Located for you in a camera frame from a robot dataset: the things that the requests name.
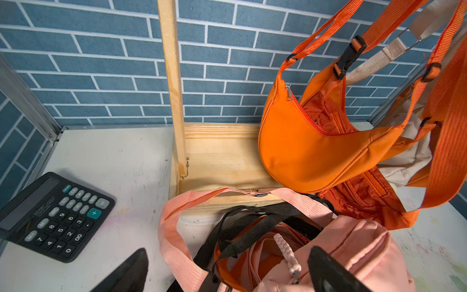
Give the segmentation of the orange bag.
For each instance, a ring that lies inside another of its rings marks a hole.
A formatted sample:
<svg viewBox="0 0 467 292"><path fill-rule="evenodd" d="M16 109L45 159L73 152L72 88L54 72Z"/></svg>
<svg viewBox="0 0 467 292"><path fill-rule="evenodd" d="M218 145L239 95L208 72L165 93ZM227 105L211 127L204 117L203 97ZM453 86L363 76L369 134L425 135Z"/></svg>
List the orange bag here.
<svg viewBox="0 0 467 292"><path fill-rule="evenodd" d="M419 17L437 16L448 5L453 13L441 34L425 73L412 87L410 106L399 129L411 115L426 88L428 101L413 139L400 137L381 159L389 180L403 186L425 187L423 209L454 198L467 178L467 36L459 33L467 11L466 1L434 1Z"/></svg>
<svg viewBox="0 0 467 292"><path fill-rule="evenodd" d="M362 34L354 36L344 52L312 78L301 99L283 80L283 73L322 46L357 12L361 1L350 1L298 45L282 63L266 101L259 132L259 153L267 172L280 184L300 193L317 193L361 175L398 152L397 144L429 82L441 73L454 35L467 10L465 1L392 1ZM359 131L345 110L345 88L378 71L385 60L406 51L395 39L356 69L352 65L371 51L412 14L411 31L423 38L445 29L415 82L404 119L390 127Z"/></svg>

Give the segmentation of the black desk calculator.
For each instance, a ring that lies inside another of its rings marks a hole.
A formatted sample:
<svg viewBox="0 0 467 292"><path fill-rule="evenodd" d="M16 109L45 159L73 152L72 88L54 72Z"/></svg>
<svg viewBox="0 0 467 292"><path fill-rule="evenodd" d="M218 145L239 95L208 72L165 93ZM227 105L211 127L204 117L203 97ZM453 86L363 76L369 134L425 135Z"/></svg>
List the black desk calculator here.
<svg viewBox="0 0 467 292"><path fill-rule="evenodd" d="M67 264L115 205L114 198L47 172L1 208L1 239Z"/></svg>

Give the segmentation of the wooden hanging rack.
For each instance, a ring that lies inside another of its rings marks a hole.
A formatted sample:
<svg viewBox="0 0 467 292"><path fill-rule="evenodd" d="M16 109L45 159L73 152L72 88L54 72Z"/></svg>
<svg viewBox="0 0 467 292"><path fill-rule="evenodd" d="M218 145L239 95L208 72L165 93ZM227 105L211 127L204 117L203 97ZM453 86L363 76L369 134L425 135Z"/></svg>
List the wooden hanging rack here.
<svg viewBox="0 0 467 292"><path fill-rule="evenodd" d="M261 163L258 125L184 122L175 1L158 1L158 14L174 127L169 198L221 187L247 192L280 187Z"/></svg>

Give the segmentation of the beige sling bag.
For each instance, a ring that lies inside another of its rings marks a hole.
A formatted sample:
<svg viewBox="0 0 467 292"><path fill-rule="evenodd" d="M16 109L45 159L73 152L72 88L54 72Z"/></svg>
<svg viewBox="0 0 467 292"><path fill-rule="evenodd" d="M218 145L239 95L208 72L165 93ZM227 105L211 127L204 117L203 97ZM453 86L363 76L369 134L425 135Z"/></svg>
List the beige sling bag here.
<svg viewBox="0 0 467 292"><path fill-rule="evenodd" d="M439 195L455 196L467 177L467 29L462 26L465 1L434 1L411 24L424 38L443 31L426 72L412 87L410 100L397 100L389 113L394 122L422 105L423 112L406 119L405 130L383 157L382 169L371 169L347 180L356 190L372 187L388 193L403 186L425 187L426 204L440 203Z"/></svg>

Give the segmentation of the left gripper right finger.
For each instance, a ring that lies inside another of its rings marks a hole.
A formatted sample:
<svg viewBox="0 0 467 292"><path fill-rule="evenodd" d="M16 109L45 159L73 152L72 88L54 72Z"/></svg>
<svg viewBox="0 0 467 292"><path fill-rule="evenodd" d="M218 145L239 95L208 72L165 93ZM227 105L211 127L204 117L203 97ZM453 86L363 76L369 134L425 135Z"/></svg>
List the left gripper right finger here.
<svg viewBox="0 0 467 292"><path fill-rule="evenodd" d="M316 292L371 292L319 246L311 248L307 264Z"/></svg>

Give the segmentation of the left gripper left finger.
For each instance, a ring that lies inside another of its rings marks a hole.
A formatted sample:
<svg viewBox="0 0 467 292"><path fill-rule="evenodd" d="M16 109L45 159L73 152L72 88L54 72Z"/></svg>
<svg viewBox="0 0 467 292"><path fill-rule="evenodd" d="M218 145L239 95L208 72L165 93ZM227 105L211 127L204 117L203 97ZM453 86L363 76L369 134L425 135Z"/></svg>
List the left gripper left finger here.
<svg viewBox="0 0 467 292"><path fill-rule="evenodd" d="M139 248L91 291L143 292L147 275L147 252Z"/></svg>

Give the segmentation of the large pink sling bag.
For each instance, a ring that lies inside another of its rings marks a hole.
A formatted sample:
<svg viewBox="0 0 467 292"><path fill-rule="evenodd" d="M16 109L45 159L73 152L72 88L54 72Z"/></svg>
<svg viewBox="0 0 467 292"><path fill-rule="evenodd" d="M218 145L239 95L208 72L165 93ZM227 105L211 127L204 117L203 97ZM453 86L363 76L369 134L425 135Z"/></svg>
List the large pink sling bag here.
<svg viewBox="0 0 467 292"><path fill-rule="evenodd" d="M215 246L214 259L217 261L216 272L221 280L240 292L251 292L266 274L284 259L274 241L274 235L280 234L295 252L305 246L321 231L302 219L292 217L276 225L271 231L260 237L251 247L233 257L221 259L219 245Z"/></svg>

